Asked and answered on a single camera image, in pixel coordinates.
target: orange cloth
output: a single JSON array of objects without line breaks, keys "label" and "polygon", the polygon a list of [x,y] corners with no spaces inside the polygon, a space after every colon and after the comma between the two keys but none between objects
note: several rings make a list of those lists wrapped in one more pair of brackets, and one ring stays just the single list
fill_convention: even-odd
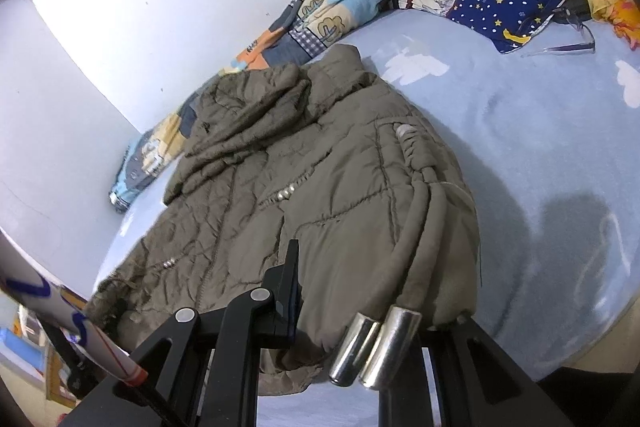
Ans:
[{"label": "orange cloth", "polygon": [[587,0],[595,21],[613,24],[613,31],[625,37],[634,50],[640,44],[640,10],[634,0]]}]

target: bed sheet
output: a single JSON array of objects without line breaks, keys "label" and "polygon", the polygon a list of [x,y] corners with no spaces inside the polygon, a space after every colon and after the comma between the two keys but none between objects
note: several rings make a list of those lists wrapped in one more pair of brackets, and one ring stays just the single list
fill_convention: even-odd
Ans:
[{"label": "bed sheet", "polygon": [[[579,41],[553,23],[500,55],[417,10],[341,41],[455,151],[481,230],[475,318],[536,379],[599,340],[640,289],[640,54],[609,25],[588,24],[595,54],[526,56]],[[170,174],[133,203],[98,280],[164,209]]]}]

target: blanket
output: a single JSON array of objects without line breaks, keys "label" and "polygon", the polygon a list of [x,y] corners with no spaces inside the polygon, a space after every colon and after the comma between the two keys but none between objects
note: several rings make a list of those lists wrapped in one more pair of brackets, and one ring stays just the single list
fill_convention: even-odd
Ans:
[{"label": "blanket", "polygon": [[294,346],[262,354],[260,392],[303,391],[357,312],[442,325],[476,303],[478,224],[429,121],[353,46],[244,70],[196,105],[164,213],[84,311],[134,349],[178,309],[222,308],[300,243]]},{"label": "blanket", "polygon": [[110,200],[125,212],[133,199],[176,158],[191,136],[194,103],[218,78],[292,62],[302,65],[343,35],[375,17],[385,0],[292,0],[275,22],[228,67],[194,92],[175,112],[132,142],[111,188]]}]

